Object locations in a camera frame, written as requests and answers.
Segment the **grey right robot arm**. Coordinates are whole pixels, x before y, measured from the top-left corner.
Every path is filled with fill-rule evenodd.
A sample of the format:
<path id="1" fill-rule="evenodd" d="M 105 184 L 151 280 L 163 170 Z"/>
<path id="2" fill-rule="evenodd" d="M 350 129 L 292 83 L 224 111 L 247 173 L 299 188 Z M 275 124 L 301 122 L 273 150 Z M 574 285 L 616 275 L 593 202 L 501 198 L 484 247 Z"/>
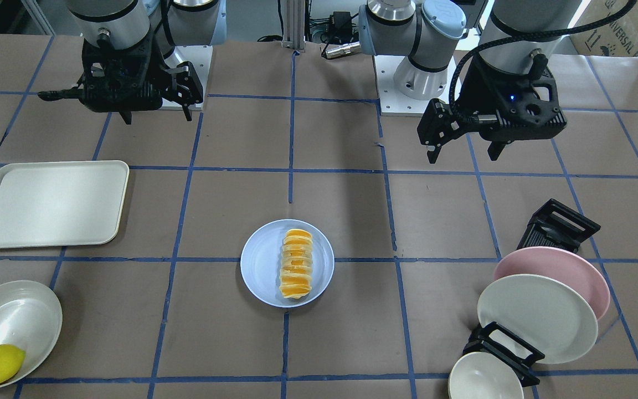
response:
<path id="1" fill-rule="evenodd" d="M 405 98 L 427 100 L 448 88 L 447 64 L 457 41 L 479 21 L 484 1 L 365 1 L 329 19 L 321 57 L 398 57 L 393 83 Z M 82 74 L 68 89 L 39 91 L 43 101 L 72 99 L 119 114 L 172 105 L 192 121 L 204 102 L 200 64 L 183 47 L 211 49 L 227 39 L 225 1 L 68 1 L 84 39 Z"/>

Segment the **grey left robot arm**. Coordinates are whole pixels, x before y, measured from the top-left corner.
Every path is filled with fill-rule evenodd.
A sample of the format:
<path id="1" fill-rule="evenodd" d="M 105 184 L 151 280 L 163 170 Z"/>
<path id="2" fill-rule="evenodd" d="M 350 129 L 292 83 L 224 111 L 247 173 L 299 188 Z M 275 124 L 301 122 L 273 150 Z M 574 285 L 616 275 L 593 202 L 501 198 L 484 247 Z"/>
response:
<path id="1" fill-rule="evenodd" d="M 515 141 L 549 140 L 567 126 L 549 58 L 577 1 L 496 1 L 478 46 L 447 68 L 469 29 L 474 1 L 367 1 L 358 10 L 361 50 L 401 57 L 401 93 L 427 100 L 418 125 L 434 163 L 450 141 L 478 133 L 496 161 Z"/>

